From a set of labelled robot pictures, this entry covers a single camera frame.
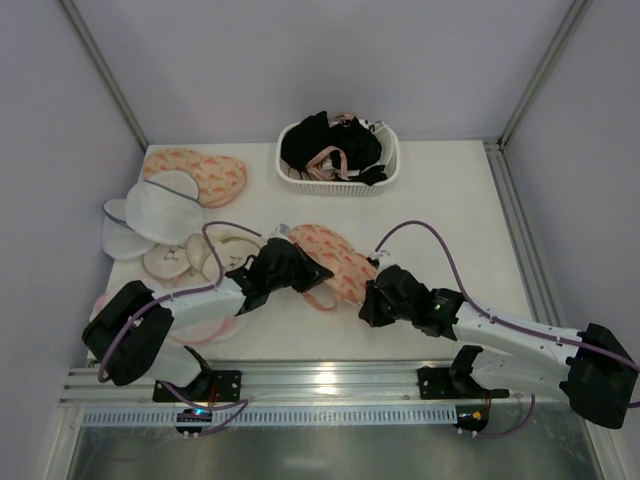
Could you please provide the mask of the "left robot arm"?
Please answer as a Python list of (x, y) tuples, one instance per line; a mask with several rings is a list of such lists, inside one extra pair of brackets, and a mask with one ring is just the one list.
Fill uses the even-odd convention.
[(140, 280), (126, 283), (90, 321), (82, 340), (99, 362), (99, 382), (126, 386), (153, 378), (187, 402), (207, 395), (215, 373), (194, 348), (167, 344), (171, 332), (244, 315), (273, 292), (305, 293), (332, 276), (299, 245), (271, 238), (257, 256), (217, 282), (165, 293)]

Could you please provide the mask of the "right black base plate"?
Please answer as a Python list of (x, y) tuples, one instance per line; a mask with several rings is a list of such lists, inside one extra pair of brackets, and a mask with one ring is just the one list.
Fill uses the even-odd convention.
[(507, 389), (487, 389), (450, 366), (422, 367), (416, 371), (422, 400), (506, 399)]

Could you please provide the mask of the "aluminium frame post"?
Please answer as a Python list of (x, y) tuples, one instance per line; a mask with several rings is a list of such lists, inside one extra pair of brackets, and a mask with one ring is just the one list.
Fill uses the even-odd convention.
[(498, 144), (502, 149), (505, 149), (513, 140), (526, 114), (549, 79), (591, 5), (591, 0), (570, 2), (498, 139)]
[(93, 68), (97, 72), (101, 82), (106, 88), (112, 102), (124, 120), (131, 134), (136, 139), (140, 148), (145, 151), (149, 146), (149, 141), (145, 135), (141, 124), (134, 114), (130, 103), (122, 91), (116, 77), (114, 76), (106, 57), (102, 53), (98, 42), (92, 34), (89, 25), (75, 1), (57, 0), (62, 13), (67, 19), (70, 28), (78, 39), (81, 47), (88, 56)]

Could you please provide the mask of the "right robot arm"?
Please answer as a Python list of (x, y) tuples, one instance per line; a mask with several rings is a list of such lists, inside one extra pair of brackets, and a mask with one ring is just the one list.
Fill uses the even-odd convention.
[(463, 397), (512, 390), (552, 398), (614, 430), (632, 407), (639, 366), (604, 326), (579, 331), (502, 319), (459, 291), (428, 289), (397, 265), (367, 281), (359, 316), (372, 327), (403, 320), (460, 342), (449, 376)]

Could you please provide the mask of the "left aluminium frame post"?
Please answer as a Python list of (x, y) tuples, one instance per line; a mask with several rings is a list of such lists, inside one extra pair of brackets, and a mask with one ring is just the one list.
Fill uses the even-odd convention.
[(130, 103), (122, 91), (116, 77), (114, 76), (106, 57), (102, 53), (98, 42), (92, 34), (89, 25), (75, 1), (57, 0), (62, 13), (67, 19), (70, 28), (78, 39), (81, 47), (88, 56), (93, 68), (97, 72), (101, 82), (106, 88), (112, 102), (124, 120), (131, 134), (136, 139), (140, 148), (145, 151), (149, 146), (149, 141), (145, 135), (141, 124), (134, 114)]

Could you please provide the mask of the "white mesh laundry bag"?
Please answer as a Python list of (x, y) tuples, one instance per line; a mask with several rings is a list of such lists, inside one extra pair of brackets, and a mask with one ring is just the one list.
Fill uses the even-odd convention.
[(116, 261), (181, 245), (205, 221), (196, 181), (175, 170), (138, 181), (124, 199), (107, 201), (103, 213), (102, 249)]

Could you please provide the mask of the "tulip print laundry bag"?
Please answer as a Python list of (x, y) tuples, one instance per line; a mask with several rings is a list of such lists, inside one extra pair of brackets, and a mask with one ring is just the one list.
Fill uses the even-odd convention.
[(303, 297), (309, 305), (319, 311), (331, 311), (342, 301), (355, 306), (364, 304), (366, 284), (376, 275), (376, 269), (365, 255), (335, 231), (318, 224), (297, 225), (289, 231), (288, 238), (333, 273), (324, 281), (332, 292), (332, 303), (323, 305), (308, 291)]
[(190, 175), (198, 185), (200, 204), (210, 209), (233, 201), (247, 181), (246, 166), (241, 160), (187, 148), (164, 148), (149, 153), (144, 160), (142, 174), (147, 180), (158, 172), (170, 170)]

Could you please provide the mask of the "cream round laundry bag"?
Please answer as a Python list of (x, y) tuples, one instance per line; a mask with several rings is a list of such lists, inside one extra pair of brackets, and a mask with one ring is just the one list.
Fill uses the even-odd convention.
[(222, 229), (208, 238), (220, 262), (214, 258), (205, 236), (193, 233), (183, 245), (156, 245), (142, 256), (142, 268), (165, 286), (196, 286), (241, 267), (262, 246), (261, 240), (233, 230)]

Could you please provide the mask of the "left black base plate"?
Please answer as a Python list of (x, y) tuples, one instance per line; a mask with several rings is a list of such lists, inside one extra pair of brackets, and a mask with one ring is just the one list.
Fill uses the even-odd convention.
[(194, 403), (235, 402), (240, 399), (241, 384), (240, 370), (213, 370), (199, 375), (187, 387), (173, 387), (178, 396), (156, 381), (152, 400), (156, 403), (182, 402), (182, 398)]

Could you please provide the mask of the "aluminium mounting rail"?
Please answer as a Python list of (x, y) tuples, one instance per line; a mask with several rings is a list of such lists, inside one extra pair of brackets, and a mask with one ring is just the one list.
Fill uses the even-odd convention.
[[(240, 396), (257, 403), (416, 403), (417, 370), (443, 361), (219, 361), (212, 367), (241, 372)], [(95, 368), (69, 371), (60, 403), (149, 405), (155, 382), (142, 378), (118, 387), (100, 383)]]

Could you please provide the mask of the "black garment in basket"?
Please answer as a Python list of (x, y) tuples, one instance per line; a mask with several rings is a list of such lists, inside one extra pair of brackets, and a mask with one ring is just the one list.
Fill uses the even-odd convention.
[(289, 129), (280, 142), (279, 160), (299, 179), (358, 182), (372, 186), (388, 178), (391, 149), (382, 142), (386, 124), (353, 114), (331, 117), (321, 111)]

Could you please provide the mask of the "right aluminium frame post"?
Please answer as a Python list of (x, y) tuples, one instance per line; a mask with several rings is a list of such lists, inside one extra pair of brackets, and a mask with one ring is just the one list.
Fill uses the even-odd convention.
[(498, 139), (498, 144), (502, 149), (505, 149), (513, 140), (526, 114), (549, 79), (591, 5), (591, 0), (570, 2)]

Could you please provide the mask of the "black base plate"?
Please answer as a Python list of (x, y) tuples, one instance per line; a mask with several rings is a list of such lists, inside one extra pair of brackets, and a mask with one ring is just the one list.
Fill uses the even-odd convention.
[(422, 400), (506, 399), (507, 389), (487, 389), (450, 366), (422, 367), (416, 371)]
[(173, 387), (178, 396), (156, 381), (152, 400), (156, 403), (182, 402), (182, 398), (194, 403), (235, 402), (240, 399), (241, 384), (240, 370), (213, 370), (199, 375), (187, 387)]

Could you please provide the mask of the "pink trimmed bra in basket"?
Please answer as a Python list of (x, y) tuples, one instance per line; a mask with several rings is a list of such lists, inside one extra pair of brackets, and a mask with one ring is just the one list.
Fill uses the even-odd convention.
[(351, 114), (330, 118), (326, 111), (301, 124), (302, 166), (315, 180), (349, 180), (373, 166), (381, 147), (368, 121)]

